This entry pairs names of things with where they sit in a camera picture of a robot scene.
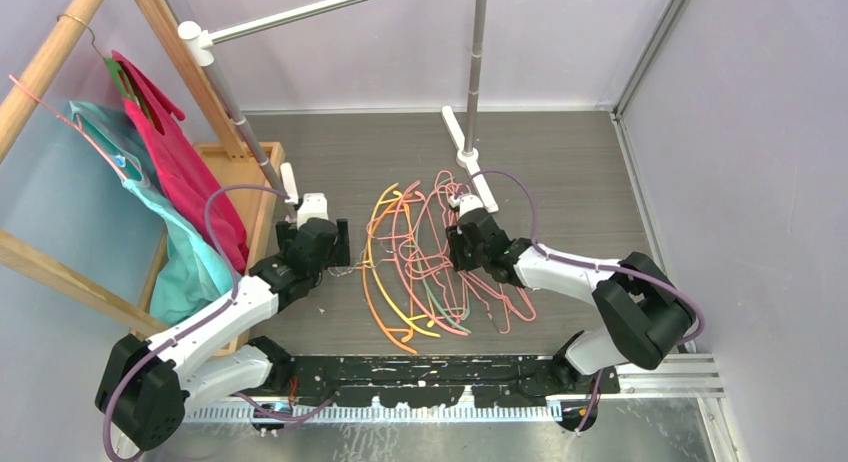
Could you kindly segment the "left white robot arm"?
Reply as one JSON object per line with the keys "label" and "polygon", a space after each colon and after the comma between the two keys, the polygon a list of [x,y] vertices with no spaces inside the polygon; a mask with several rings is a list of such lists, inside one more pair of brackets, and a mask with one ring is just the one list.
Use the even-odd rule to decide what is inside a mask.
{"label": "left white robot arm", "polygon": [[112,460],[130,458],[115,447],[117,436],[144,453],[210,403],[248,389],[277,395],[292,386],[293,357],[265,336],[227,356],[216,353],[304,298],[328,268],[349,264],[349,224],[311,218],[301,226],[280,222],[276,232],[278,252],[257,262],[233,290],[164,332],[146,340],[128,334],[114,344],[95,396]]}

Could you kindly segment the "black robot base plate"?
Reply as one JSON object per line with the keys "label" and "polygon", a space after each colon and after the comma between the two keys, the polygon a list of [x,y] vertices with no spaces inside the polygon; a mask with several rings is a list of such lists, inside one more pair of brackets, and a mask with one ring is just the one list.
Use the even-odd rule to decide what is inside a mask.
{"label": "black robot base plate", "polygon": [[348,412],[457,409],[469,397],[473,413],[543,409],[556,396],[600,398],[620,391],[618,374],[582,375],[561,354],[482,356],[290,356],[249,396],[279,396],[295,405],[326,400]]}

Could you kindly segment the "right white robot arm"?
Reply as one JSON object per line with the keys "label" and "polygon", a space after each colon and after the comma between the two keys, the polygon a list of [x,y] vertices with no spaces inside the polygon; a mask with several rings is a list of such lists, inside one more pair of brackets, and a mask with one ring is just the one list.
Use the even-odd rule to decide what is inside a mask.
{"label": "right white robot arm", "polygon": [[567,392],[582,391],[602,369],[630,363],[657,368],[694,333],[697,313],[647,255],[591,259],[511,238],[485,209],[472,209],[446,229],[457,271],[481,269],[501,284],[545,290],[594,307],[602,320],[580,331],[555,354],[555,378]]}

